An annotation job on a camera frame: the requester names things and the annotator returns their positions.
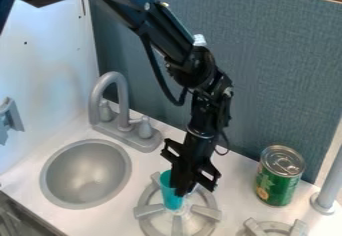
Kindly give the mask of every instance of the plastic cup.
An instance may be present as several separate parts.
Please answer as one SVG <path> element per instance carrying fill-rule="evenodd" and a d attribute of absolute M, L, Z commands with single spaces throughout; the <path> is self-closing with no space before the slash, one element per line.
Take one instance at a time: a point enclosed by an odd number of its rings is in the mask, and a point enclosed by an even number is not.
<path fill-rule="evenodd" d="M 163 172 L 159 180 L 165 207 L 170 210 L 180 209 L 183 204 L 183 197 L 176 196 L 176 188 L 170 187 L 171 170 Z"/>

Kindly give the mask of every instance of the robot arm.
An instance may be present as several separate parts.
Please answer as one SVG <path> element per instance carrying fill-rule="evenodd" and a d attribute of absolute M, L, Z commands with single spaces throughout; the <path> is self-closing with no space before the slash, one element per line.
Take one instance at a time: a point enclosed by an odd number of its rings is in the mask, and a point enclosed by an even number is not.
<path fill-rule="evenodd" d="M 60 0 L 24 1 L 39 7 Z M 228 126 L 230 119 L 231 80 L 216 66 L 203 41 L 194 39 L 167 4 L 158 0 L 102 1 L 113 10 L 119 21 L 140 37 L 153 72 L 168 99 L 181 106 L 186 94 L 192 91 L 192 118 L 184 143 L 166 139 L 161 153 L 172 163 L 171 186 L 176 188 L 178 196 L 191 192 L 197 183 L 213 191 L 221 174 L 210 158 L 220 135 L 228 144 L 223 128 Z M 167 87 L 152 47 L 164 57 L 170 76 L 183 87 L 179 98 L 176 99 Z"/>

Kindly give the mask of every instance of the green can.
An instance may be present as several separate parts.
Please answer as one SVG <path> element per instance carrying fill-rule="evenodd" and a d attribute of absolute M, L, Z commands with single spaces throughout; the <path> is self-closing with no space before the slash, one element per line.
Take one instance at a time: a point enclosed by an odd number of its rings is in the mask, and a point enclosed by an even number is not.
<path fill-rule="evenodd" d="M 295 150 L 282 145 L 267 147 L 261 153 L 255 180 L 257 196 L 271 206 L 286 206 L 304 169 L 304 159 Z"/>

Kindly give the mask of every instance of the sink basin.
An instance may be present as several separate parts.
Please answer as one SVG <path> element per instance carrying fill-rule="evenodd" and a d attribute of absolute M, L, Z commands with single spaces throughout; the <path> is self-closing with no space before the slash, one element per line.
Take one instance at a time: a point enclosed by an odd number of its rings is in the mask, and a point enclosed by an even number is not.
<path fill-rule="evenodd" d="M 84 140 L 64 147 L 44 165 L 40 187 L 52 203 L 85 209 L 115 197 L 127 184 L 132 165 L 120 146 Z"/>

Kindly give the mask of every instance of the stovetop burner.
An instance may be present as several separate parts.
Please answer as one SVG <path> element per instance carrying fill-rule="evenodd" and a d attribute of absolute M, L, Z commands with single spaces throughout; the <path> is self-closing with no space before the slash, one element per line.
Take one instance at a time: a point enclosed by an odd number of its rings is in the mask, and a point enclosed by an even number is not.
<path fill-rule="evenodd" d="M 152 183 L 142 193 L 134 216 L 147 236 L 209 236 L 221 220 L 216 200 L 211 192 L 198 185 L 185 196 L 180 210 L 172 211 L 163 204 L 160 173 L 151 175 Z"/>

